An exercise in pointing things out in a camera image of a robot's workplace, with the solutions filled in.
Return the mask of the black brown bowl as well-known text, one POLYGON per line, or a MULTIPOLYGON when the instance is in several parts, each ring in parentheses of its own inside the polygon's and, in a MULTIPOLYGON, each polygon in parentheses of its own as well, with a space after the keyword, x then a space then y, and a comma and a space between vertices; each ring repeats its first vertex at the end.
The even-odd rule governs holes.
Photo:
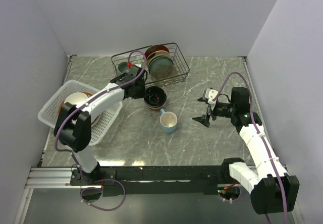
POLYGON ((151 108, 158 108, 165 104, 167 100, 166 92, 158 86, 146 88, 144 102, 151 108))

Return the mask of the white top bowl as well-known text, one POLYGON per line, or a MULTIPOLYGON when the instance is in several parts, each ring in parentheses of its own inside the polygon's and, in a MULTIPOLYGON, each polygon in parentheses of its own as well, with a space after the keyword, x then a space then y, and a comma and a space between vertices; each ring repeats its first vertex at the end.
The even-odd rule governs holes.
POLYGON ((83 92, 76 92, 70 94, 65 100, 64 103, 77 104, 81 101, 84 101, 88 98, 87 94, 83 92))

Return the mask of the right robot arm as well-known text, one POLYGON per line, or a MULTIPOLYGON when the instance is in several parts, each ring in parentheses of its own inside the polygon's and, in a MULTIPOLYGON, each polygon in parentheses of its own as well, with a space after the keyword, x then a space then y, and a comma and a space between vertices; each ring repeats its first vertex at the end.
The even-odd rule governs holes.
POLYGON ((199 102, 205 102, 206 113, 194 120, 206 127, 210 120, 229 118, 246 144, 256 170, 251 170, 240 158, 227 158, 221 165, 221 178, 234 180, 250 194, 253 209, 258 214, 291 212, 294 209, 300 183, 289 175, 270 146, 258 114, 252 111, 252 97, 245 87, 233 87, 227 103, 220 102, 220 93, 212 88, 204 90, 199 102))

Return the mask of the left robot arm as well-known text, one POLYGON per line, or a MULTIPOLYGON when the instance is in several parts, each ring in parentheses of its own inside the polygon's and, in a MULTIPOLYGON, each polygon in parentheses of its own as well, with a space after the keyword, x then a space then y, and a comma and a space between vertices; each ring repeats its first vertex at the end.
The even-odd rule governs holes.
POLYGON ((132 65, 128 72, 111 79, 104 89, 86 100, 63 104, 54 129, 55 149, 70 153, 86 183, 93 185, 100 179, 100 165, 89 147, 91 123, 126 98, 143 98, 146 78, 144 67, 132 65))

